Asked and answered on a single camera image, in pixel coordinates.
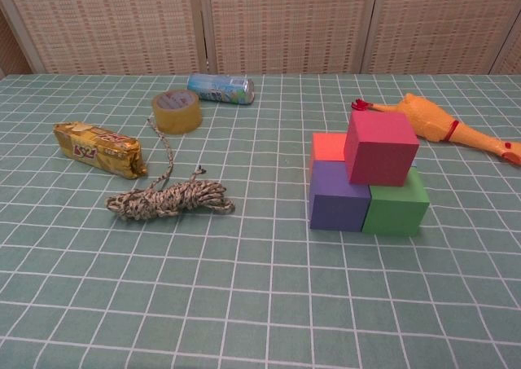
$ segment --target woven screen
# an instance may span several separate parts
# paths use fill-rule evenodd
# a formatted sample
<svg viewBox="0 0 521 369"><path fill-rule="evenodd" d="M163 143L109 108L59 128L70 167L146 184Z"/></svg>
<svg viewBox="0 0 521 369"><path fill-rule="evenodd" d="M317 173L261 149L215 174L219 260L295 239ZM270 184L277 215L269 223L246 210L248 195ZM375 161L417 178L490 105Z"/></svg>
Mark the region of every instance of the woven screen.
<svg viewBox="0 0 521 369"><path fill-rule="evenodd" d="M376 0L362 72L488 73L519 0Z"/></svg>
<svg viewBox="0 0 521 369"><path fill-rule="evenodd" d="M190 0L14 2L47 72L199 70Z"/></svg>
<svg viewBox="0 0 521 369"><path fill-rule="evenodd" d="M32 73L24 53L0 12L0 70L4 75Z"/></svg>
<svg viewBox="0 0 521 369"><path fill-rule="evenodd" d="M374 0L210 1L220 73L360 70Z"/></svg>
<svg viewBox="0 0 521 369"><path fill-rule="evenodd" d="M501 50L494 73L521 74L521 14L512 28L506 44Z"/></svg>

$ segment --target red block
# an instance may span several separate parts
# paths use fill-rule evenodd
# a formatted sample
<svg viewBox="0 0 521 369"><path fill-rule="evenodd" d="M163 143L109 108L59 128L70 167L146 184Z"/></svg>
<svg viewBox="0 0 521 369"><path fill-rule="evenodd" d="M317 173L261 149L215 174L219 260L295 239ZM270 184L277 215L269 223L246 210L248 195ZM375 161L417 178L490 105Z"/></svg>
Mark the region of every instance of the red block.
<svg viewBox="0 0 521 369"><path fill-rule="evenodd" d="M405 114L353 110L344 145L349 181L403 186L418 148Z"/></svg>
<svg viewBox="0 0 521 369"><path fill-rule="evenodd" d="M345 133L313 133L309 170L313 171L313 162L344 161Z"/></svg>

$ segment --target orange block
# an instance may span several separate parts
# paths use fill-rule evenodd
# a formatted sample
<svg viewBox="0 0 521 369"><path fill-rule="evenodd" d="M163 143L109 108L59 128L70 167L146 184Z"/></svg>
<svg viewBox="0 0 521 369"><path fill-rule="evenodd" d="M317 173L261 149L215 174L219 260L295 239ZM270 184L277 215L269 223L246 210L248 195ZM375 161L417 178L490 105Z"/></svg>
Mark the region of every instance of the orange block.
<svg viewBox="0 0 521 369"><path fill-rule="evenodd" d="M346 133L313 133L309 170L313 172L313 162L344 161Z"/></svg>

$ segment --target twine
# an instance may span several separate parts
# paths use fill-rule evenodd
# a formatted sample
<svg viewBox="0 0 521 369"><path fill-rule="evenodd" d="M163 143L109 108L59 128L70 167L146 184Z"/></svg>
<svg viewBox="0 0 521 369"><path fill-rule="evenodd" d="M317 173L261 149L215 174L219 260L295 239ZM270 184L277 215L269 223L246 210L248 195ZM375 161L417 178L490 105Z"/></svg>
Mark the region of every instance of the twine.
<svg viewBox="0 0 521 369"><path fill-rule="evenodd" d="M123 194L110 196L105 201L107 209L123 219L147 220L155 217L173 217L183 210L192 210L198 207L211 209L216 213L227 214L235 210L231 200L225 198L226 188L218 182L196 180L206 170L201 166L184 183L176 183L165 190L155 190L154 187L168 180L173 169L173 153L169 141L147 120L151 128L163 142L169 156L169 167L145 190L135 189Z"/></svg>

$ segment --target blue can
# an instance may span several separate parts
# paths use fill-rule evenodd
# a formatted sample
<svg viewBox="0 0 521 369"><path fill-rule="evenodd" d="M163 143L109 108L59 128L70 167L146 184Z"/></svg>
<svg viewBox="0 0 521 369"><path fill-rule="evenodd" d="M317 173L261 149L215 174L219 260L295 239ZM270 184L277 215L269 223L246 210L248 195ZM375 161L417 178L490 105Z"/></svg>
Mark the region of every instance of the blue can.
<svg viewBox="0 0 521 369"><path fill-rule="evenodd" d="M235 104L250 104L255 93L253 81L244 77L193 73L188 77L188 89L201 99Z"/></svg>

